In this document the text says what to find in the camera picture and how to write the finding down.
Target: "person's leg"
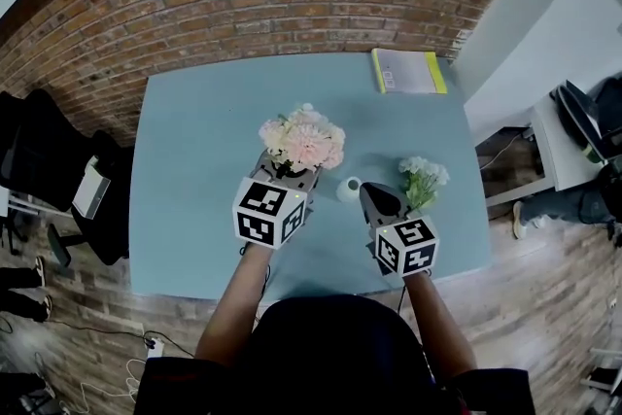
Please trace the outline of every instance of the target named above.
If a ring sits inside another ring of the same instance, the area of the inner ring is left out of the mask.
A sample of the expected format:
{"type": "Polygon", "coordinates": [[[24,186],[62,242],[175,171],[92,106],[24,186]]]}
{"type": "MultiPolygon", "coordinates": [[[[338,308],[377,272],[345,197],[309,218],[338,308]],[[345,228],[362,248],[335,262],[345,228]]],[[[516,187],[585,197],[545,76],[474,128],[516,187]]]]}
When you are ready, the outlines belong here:
{"type": "Polygon", "coordinates": [[[0,400],[5,404],[45,388],[46,381],[36,373],[0,372],[0,400]]]}
{"type": "Polygon", "coordinates": [[[12,293],[11,291],[0,292],[0,311],[7,311],[13,315],[30,318],[35,322],[44,322],[50,317],[52,302],[50,305],[39,303],[27,295],[12,293]]]}
{"type": "Polygon", "coordinates": [[[584,189],[548,190],[537,193],[523,201],[521,206],[521,224],[526,225],[531,220],[547,215],[552,219],[561,219],[566,222],[580,224],[579,211],[584,189]]]}
{"type": "Polygon", "coordinates": [[[35,271],[37,275],[41,278],[41,287],[46,286],[46,266],[44,264],[43,258],[38,256],[35,258],[35,271]]]}
{"type": "Polygon", "coordinates": [[[0,290],[30,289],[41,284],[36,268],[0,268],[0,290]]]}
{"type": "Polygon", "coordinates": [[[522,239],[527,224],[542,216],[588,225],[606,224],[612,218],[596,182],[566,190],[547,190],[514,204],[516,237],[522,239]]]}

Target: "shoe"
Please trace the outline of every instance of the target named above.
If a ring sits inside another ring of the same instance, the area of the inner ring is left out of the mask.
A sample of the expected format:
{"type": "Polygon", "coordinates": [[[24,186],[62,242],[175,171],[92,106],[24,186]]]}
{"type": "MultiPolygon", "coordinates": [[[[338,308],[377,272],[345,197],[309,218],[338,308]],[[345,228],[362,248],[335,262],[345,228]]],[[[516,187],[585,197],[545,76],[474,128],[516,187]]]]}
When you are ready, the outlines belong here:
{"type": "Polygon", "coordinates": [[[545,228],[546,227],[546,215],[534,218],[532,221],[536,228],[545,228]]]}
{"type": "Polygon", "coordinates": [[[48,313],[46,320],[49,320],[50,315],[52,314],[52,298],[49,295],[46,295],[45,299],[43,300],[43,303],[46,307],[46,312],[48,313]]]}
{"type": "Polygon", "coordinates": [[[35,259],[35,270],[37,270],[37,273],[41,277],[41,286],[40,287],[45,287],[46,286],[46,272],[45,272],[45,269],[46,268],[44,267],[43,258],[38,256],[35,259]]]}
{"type": "Polygon", "coordinates": [[[524,239],[527,236],[527,227],[521,224],[521,207],[523,203],[517,201],[514,203],[512,211],[514,212],[514,224],[512,229],[514,230],[514,237],[517,239],[524,239]]]}
{"type": "Polygon", "coordinates": [[[37,374],[37,377],[39,377],[42,381],[46,383],[46,387],[44,388],[44,390],[46,393],[50,395],[50,398],[56,399],[56,393],[54,392],[54,389],[52,389],[52,386],[48,384],[48,381],[46,380],[46,378],[40,373],[37,374]]]}

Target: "table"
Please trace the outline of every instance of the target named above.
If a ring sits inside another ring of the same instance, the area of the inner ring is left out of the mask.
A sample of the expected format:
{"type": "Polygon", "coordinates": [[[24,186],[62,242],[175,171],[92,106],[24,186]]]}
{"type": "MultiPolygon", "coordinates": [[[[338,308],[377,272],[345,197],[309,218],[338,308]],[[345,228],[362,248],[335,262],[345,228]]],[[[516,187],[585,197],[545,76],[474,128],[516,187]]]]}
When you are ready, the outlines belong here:
{"type": "MultiPolygon", "coordinates": [[[[448,68],[443,65],[448,75],[448,68]]],[[[284,55],[210,64],[156,75],[147,86],[131,181],[132,290],[218,298],[241,242],[231,206],[263,149],[259,127],[310,102],[343,127],[345,160],[324,171],[307,224],[279,250],[264,300],[292,295],[395,289],[383,277],[360,203],[336,199],[338,183],[399,186],[397,162],[424,156],[451,181],[427,210],[440,236],[434,277],[490,263],[484,193],[462,96],[381,94],[368,53],[284,55]]]]}
{"type": "Polygon", "coordinates": [[[486,198],[487,206],[496,206],[547,189],[565,190],[580,186],[594,180],[604,166],[603,163],[591,162],[579,150],[564,130],[555,102],[548,95],[534,106],[531,117],[544,177],[486,198]]]}
{"type": "Polygon", "coordinates": [[[13,195],[9,189],[5,189],[0,186],[0,217],[7,218],[9,216],[9,209],[15,209],[28,215],[39,216],[42,211],[46,213],[52,213],[61,217],[71,218],[71,214],[63,213],[47,206],[42,206],[32,202],[32,196],[28,196],[29,200],[20,199],[16,195],[13,195]]]}

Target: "carnation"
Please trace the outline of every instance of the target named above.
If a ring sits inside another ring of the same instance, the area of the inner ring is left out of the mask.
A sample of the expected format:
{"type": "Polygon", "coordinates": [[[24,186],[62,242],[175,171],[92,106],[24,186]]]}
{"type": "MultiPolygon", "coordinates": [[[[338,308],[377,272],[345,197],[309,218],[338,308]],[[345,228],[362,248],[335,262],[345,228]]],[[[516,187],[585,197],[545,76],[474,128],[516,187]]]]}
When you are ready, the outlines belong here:
{"type": "Polygon", "coordinates": [[[266,121],[259,137],[275,162],[292,171],[331,169],[343,161],[345,133],[327,117],[304,104],[288,117],[266,121]]]}

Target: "jeans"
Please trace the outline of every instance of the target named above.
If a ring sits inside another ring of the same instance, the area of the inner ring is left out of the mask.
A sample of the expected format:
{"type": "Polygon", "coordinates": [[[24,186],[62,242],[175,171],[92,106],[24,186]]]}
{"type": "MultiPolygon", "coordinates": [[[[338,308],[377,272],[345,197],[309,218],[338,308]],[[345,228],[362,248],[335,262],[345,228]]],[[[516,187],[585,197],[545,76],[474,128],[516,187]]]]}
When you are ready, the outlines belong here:
{"type": "Polygon", "coordinates": [[[35,373],[0,372],[0,405],[45,387],[45,381],[35,373]]]}
{"type": "Polygon", "coordinates": [[[548,215],[575,224],[608,224],[615,220],[609,213],[596,182],[566,190],[547,190],[523,201],[521,224],[548,215]]]}
{"type": "Polygon", "coordinates": [[[31,289],[41,286],[41,277],[34,268],[0,268],[0,311],[44,322],[48,318],[45,304],[9,289],[31,289]]]}

